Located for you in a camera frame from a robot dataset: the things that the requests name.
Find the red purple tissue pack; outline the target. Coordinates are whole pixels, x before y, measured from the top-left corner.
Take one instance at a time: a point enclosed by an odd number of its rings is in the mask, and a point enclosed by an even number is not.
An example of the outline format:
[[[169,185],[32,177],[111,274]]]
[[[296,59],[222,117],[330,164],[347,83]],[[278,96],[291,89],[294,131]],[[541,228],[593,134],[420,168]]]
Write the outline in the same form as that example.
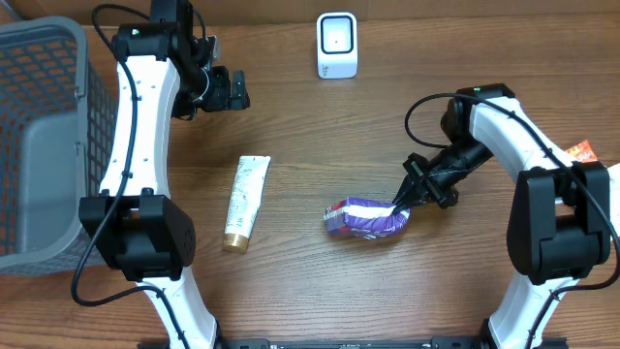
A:
[[[325,209],[324,221],[331,236],[366,239],[399,234],[407,225],[410,210],[395,213],[396,205],[349,197]]]

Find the white tube gold cap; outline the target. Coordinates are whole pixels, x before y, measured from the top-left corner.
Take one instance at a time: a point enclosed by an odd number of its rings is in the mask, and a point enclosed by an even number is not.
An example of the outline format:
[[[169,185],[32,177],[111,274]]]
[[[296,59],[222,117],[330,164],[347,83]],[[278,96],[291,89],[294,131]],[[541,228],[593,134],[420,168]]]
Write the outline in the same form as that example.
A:
[[[239,158],[229,202],[223,248],[245,253],[262,203],[270,156]]]

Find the orange white sticker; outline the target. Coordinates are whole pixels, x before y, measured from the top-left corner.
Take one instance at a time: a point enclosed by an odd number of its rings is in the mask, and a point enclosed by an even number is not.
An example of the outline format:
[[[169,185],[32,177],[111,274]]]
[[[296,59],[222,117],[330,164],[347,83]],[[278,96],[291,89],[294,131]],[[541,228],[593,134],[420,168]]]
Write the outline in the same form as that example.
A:
[[[581,163],[596,162],[598,160],[597,155],[587,140],[566,149],[566,152]]]

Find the orange cream snack bag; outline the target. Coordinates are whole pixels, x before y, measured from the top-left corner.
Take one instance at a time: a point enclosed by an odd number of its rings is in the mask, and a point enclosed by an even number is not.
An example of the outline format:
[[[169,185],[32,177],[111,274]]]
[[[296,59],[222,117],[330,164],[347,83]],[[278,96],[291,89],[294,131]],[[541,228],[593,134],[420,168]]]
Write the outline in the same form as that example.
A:
[[[620,164],[609,167],[609,189],[610,189],[610,221],[616,231],[616,234],[620,233],[619,219],[620,219]]]

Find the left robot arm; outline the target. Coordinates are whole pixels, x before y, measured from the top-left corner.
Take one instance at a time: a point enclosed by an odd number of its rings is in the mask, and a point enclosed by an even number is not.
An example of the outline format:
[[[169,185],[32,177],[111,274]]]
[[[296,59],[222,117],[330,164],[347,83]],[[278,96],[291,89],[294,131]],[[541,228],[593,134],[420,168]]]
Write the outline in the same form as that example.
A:
[[[171,200],[168,149],[174,119],[247,109],[245,76],[217,64],[217,40],[188,1],[153,2],[106,44],[117,63],[118,110],[99,192],[78,205],[88,250],[149,297],[170,348],[222,348],[191,269],[194,223]]]

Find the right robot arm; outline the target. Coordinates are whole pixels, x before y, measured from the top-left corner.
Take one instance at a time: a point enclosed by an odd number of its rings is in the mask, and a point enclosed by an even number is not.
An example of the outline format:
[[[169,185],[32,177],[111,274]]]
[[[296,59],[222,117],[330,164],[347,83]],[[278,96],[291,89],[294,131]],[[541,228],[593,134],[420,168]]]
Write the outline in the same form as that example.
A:
[[[611,286],[585,283],[592,269],[619,254],[613,225],[609,169],[583,163],[551,141],[525,114],[502,83],[446,94],[441,128],[449,144],[431,160],[411,154],[394,198],[393,213],[435,203],[455,206],[455,185],[490,158],[511,176],[515,188],[507,248],[515,269],[500,307],[483,321],[474,348],[563,348],[544,339],[543,329],[568,293]]]

